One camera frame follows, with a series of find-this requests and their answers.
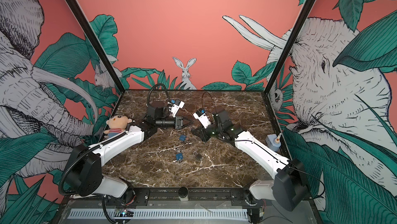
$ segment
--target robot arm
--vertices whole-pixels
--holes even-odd
[[[230,143],[258,162],[273,178],[269,181],[256,180],[244,187],[247,203],[256,204],[260,199],[271,199],[276,200],[286,210],[292,211],[303,200],[309,192],[309,185],[301,162],[290,161],[273,152],[243,126],[233,124],[223,108],[216,108],[212,113],[216,124],[211,124],[201,109],[196,113],[196,119],[203,125],[192,129],[194,135],[201,137],[203,142],[208,141],[210,137],[218,137]]]

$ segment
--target elephant tusk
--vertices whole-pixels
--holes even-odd
[[[251,18],[240,15],[240,18],[247,23],[247,25],[252,28],[257,34],[259,34],[262,38],[267,40],[268,42],[274,44],[276,47],[283,49],[287,41],[283,38],[277,37],[264,28],[261,24],[257,23]]]
[[[92,110],[94,111],[94,114],[95,114],[95,122],[97,122],[97,118],[98,118],[97,106],[95,105],[95,102],[91,98],[91,96],[84,89],[82,89],[80,86],[67,80],[66,78],[60,77],[60,76],[55,75],[51,72],[47,72],[46,70],[43,70],[43,69],[35,67],[35,66],[33,67],[32,78],[35,81],[40,82],[40,83],[53,83],[55,85],[62,86],[64,88],[70,89],[70,90],[76,92],[77,94],[81,95],[91,105]]]
[[[228,23],[230,23],[249,42],[253,43],[254,45],[256,45],[260,48],[263,48],[263,49],[266,49],[269,51],[271,49],[273,49],[274,44],[251,33],[248,29],[246,29],[243,25],[241,25],[235,19],[230,18],[229,16],[222,16],[222,18],[224,18]]]

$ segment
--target white robot arm segment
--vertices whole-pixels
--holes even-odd
[[[145,133],[138,126],[131,126],[129,130],[126,130],[125,132],[127,133],[125,136],[92,151],[95,154],[99,154],[101,158],[101,166],[104,166],[113,157],[126,150],[127,148],[142,142],[144,139]],[[98,144],[90,145],[89,148],[100,145],[107,140],[104,140]]]
[[[283,169],[289,163],[286,157],[270,150],[248,131],[241,132],[235,139],[234,144],[265,168],[273,179],[278,173],[277,169]]]

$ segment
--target black cable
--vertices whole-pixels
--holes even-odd
[[[102,146],[107,145],[107,144],[109,144],[110,142],[113,142],[113,141],[117,140],[118,138],[121,138],[121,137],[125,136],[126,134],[127,134],[126,132],[122,132],[121,134],[119,134],[119,135],[117,135],[117,136],[115,136],[115,137],[113,137],[113,138],[111,138],[111,139],[109,139],[109,140],[107,140],[107,141],[105,141],[105,142],[102,142],[101,144],[98,144],[98,145],[96,145],[96,146],[90,148],[89,150],[85,151],[83,154],[81,154],[80,156],[78,156],[77,159],[76,159],[66,170],[63,171],[61,180],[59,181],[59,185],[58,185],[58,192],[59,192],[59,194],[61,194],[61,195],[74,195],[74,194],[77,194],[77,192],[75,192],[75,191],[65,191],[65,190],[63,189],[63,185],[64,185],[64,183],[65,183],[66,177],[67,177],[67,175],[69,175],[69,173],[72,171],[73,167],[75,167],[75,166],[77,165],[77,163],[79,163],[79,162],[80,162],[84,157],[86,157],[90,152],[92,152],[93,150],[96,150],[96,149],[100,148],[101,145],[102,145]]]
[[[155,85],[149,90],[149,94],[148,94],[146,106],[149,106],[149,104],[150,104],[150,95],[152,94],[152,91],[153,91],[156,87],[158,87],[158,86],[161,86],[161,88],[166,92],[168,102],[171,102],[170,96],[169,96],[169,94],[168,94],[168,91],[167,91],[166,86],[165,86],[164,84],[162,84],[162,83],[157,83],[157,84],[155,84]]]
[[[238,142],[238,141],[249,141],[249,142],[254,143],[254,141],[247,140],[247,139],[240,139],[240,140],[236,140],[235,142]],[[285,166],[287,166],[287,167],[290,167],[290,168],[293,169],[293,170],[297,170],[298,172],[305,173],[306,175],[309,175],[309,176],[311,176],[312,178],[315,178],[316,180],[318,180],[318,181],[324,186],[324,190],[323,190],[323,192],[322,192],[321,194],[317,195],[317,197],[320,197],[320,196],[322,196],[322,195],[325,193],[325,184],[324,184],[320,179],[316,178],[315,176],[313,176],[313,175],[311,175],[311,174],[309,174],[309,173],[307,173],[307,172],[303,172],[303,171],[301,171],[301,170],[298,170],[297,168],[292,168],[291,166],[289,166],[289,165],[283,163],[280,159],[278,159],[278,158],[276,158],[275,156],[273,156],[270,152],[266,151],[265,149],[263,149],[263,150],[264,150],[265,152],[267,152],[270,156],[272,156],[275,160],[277,160],[278,162],[282,163],[283,165],[285,165]]]
[[[298,170],[297,168],[292,168],[291,166],[289,166],[289,165],[287,165],[287,164],[281,162],[280,160],[279,160],[279,162],[282,163],[283,165],[287,166],[287,167],[290,167],[290,168],[293,169],[293,170],[297,170],[298,172],[305,173],[306,175],[309,175],[309,176],[311,176],[312,178],[318,180],[318,181],[323,185],[324,189],[323,189],[323,192],[322,192],[321,194],[317,195],[317,197],[320,197],[320,196],[322,196],[322,195],[325,193],[325,184],[324,184],[319,178],[317,178],[317,177],[315,177],[315,176],[313,176],[312,174],[309,174],[309,173],[307,173],[307,172],[303,172],[303,171],[301,171],[301,170]]]
[[[102,197],[102,209],[103,209],[103,213],[105,214],[106,219],[107,219],[110,223],[112,223],[112,224],[119,224],[119,223],[120,223],[120,224],[121,224],[121,223],[127,223],[127,222],[129,222],[129,221],[131,220],[131,219],[123,220],[122,222],[115,222],[115,221],[112,221],[112,219],[110,218],[108,212],[106,211],[106,201],[105,201],[105,197],[106,197],[106,196]]]
[[[201,107],[203,108],[204,112],[206,112],[206,110],[205,110],[205,108],[204,108],[204,104],[203,104],[203,102],[202,102],[205,93],[207,93],[207,94],[211,97],[212,104],[214,105],[215,113],[217,113],[217,112],[216,112],[216,107],[215,107],[215,102],[214,102],[214,100],[213,100],[213,98],[212,98],[212,95],[211,95],[208,91],[204,92],[204,93],[201,95]]]

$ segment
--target pink wall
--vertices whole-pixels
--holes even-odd
[[[245,15],[267,27],[277,36],[292,28],[301,6],[299,0],[78,0],[89,21],[97,15],[112,15],[117,24],[115,34],[119,53],[114,64],[127,67],[165,70],[171,79],[181,69],[172,57],[186,65],[191,82],[200,89],[215,81],[235,83],[231,69],[237,60],[248,64],[252,72],[262,68],[269,51],[246,41],[223,15],[236,20]],[[205,71],[210,76],[200,76]],[[128,80],[130,88],[142,87]]]

